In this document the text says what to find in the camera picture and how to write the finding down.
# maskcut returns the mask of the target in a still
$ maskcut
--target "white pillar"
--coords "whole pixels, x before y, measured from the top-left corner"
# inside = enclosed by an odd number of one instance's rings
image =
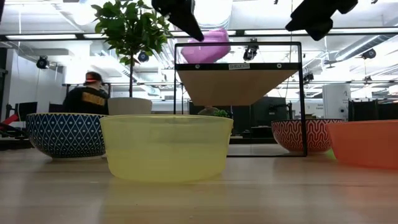
[[[325,118],[348,120],[348,102],[351,99],[349,84],[323,86],[323,105]]]

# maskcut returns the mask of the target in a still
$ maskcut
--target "green plant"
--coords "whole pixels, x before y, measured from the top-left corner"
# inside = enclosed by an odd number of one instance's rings
[[[218,111],[214,112],[213,116],[229,118],[229,115],[225,110],[218,110]]]
[[[162,44],[167,42],[170,35],[169,24],[163,16],[149,6],[143,0],[115,3],[106,2],[102,7],[92,5],[96,9],[95,26],[96,33],[106,36],[105,42],[110,49],[115,49],[120,58],[120,63],[130,65],[130,89],[129,96],[132,97],[132,68],[139,63],[134,58],[136,54],[144,51],[152,56],[152,51],[160,53]]]

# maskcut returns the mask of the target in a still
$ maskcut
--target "black jacket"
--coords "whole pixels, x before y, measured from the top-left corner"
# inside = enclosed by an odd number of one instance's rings
[[[90,87],[74,88],[63,101],[63,112],[109,115],[108,96]]]

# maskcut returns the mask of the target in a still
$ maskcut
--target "wooden table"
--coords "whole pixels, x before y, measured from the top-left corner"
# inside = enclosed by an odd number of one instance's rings
[[[2,224],[396,224],[397,211],[397,172],[325,157],[230,158],[214,179],[159,185],[114,178],[105,159],[0,152]]]

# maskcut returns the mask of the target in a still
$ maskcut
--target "cap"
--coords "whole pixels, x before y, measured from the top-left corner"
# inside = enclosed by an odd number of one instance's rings
[[[102,77],[99,73],[96,72],[87,72],[86,73],[86,83],[92,82],[102,82]]]

